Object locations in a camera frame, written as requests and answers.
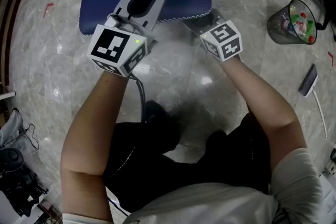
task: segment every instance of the trash can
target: trash can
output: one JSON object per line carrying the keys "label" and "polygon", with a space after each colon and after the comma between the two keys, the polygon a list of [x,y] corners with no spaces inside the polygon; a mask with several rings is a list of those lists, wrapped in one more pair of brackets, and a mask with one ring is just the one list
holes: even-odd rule
{"label": "trash can", "polygon": [[317,38],[316,21],[301,0],[292,0],[267,20],[267,32],[278,44],[312,45]]}

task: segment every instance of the marble floor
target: marble floor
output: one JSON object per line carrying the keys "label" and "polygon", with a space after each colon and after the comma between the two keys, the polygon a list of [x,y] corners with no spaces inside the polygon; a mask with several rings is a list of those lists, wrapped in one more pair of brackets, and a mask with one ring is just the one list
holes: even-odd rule
{"label": "marble floor", "polygon": [[[290,0],[212,0],[213,7],[231,19],[241,32],[242,61],[274,86],[295,109],[318,171],[322,171],[335,142],[336,72],[328,51],[336,55],[330,26],[319,32],[313,46],[278,45],[266,32],[267,18]],[[319,0],[303,0],[323,20]],[[45,7],[53,3],[44,17]],[[34,123],[39,150],[26,141],[25,161],[50,189],[46,197],[61,209],[60,153],[72,119],[98,80],[99,70],[87,57],[90,36],[78,28],[81,0],[22,0],[10,53],[10,89],[25,123]],[[177,116],[183,127],[180,145],[168,155],[196,162],[204,142],[216,129],[233,130],[247,112],[242,97],[215,60],[200,47],[182,22],[155,27],[158,44],[135,69],[146,98],[156,100]],[[324,138],[316,102],[298,93],[311,63],[318,68],[316,86],[329,139]],[[130,81],[118,122],[139,121],[140,100]]]}

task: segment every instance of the person's left arm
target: person's left arm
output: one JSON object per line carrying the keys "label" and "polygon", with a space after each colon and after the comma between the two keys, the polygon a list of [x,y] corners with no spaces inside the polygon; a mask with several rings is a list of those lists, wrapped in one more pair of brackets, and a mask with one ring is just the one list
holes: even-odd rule
{"label": "person's left arm", "polygon": [[69,129],[61,156],[63,213],[112,221],[102,174],[127,82],[105,71]]}

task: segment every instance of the red floor marking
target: red floor marking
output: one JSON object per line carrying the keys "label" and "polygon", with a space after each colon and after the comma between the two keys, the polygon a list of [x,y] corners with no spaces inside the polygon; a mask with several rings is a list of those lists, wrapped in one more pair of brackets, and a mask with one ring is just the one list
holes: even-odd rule
{"label": "red floor marking", "polygon": [[334,66],[334,55],[332,55],[330,52],[328,52],[328,55],[331,57],[331,67]]}
{"label": "red floor marking", "polygon": [[45,9],[44,14],[43,14],[43,18],[46,16],[48,7],[52,7],[53,5],[54,5],[53,3],[48,3],[47,4],[46,9]]}

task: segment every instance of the forearm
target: forearm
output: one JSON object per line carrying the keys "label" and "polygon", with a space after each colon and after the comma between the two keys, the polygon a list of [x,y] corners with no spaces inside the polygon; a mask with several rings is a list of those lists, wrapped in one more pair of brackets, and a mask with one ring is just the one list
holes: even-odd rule
{"label": "forearm", "polygon": [[290,104],[242,62],[231,58],[221,63],[221,67],[244,97],[263,129],[281,128],[297,121]]}
{"label": "forearm", "polygon": [[62,151],[62,169],[102,175],[127,82],[126,78],[106,71],[101,75],[69,129]]}

